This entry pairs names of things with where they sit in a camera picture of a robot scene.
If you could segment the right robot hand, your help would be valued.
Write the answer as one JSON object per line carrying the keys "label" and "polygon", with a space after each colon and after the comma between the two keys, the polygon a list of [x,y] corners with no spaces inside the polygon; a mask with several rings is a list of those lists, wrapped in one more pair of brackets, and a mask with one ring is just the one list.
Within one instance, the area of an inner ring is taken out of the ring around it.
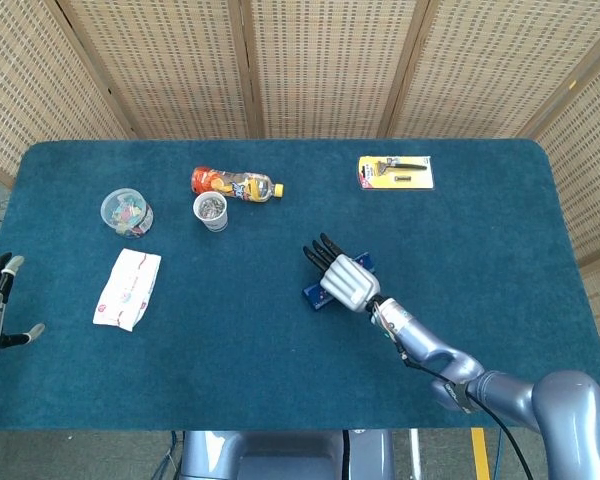
{"label": "right robot hand", "polygon": [[320,241],[313,240],[312,246],[304,246],[302,251],[322,274],[320,289],[350,311],[370,313],[386,300],[374,274],[325,233],[320,234]]}

